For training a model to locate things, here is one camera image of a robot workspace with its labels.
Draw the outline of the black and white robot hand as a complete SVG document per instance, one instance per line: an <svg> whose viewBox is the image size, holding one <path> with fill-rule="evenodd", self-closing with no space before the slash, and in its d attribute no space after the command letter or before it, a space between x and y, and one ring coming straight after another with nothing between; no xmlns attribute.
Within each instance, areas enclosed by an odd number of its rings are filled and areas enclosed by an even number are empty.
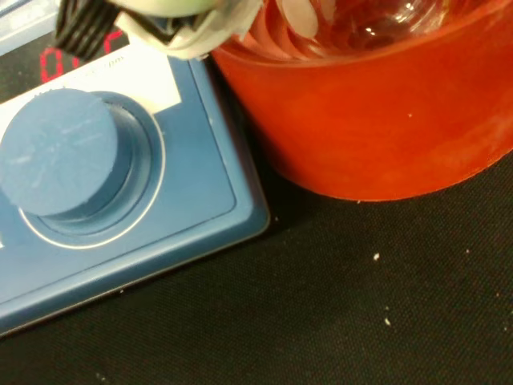
<svg viewBox="0 0 513 385"><path fill-rule="evenodd" d="M61 1L55 46L89 60L118 27L129 39L177 59L209 54L246 35L262 1Z"/></svg>

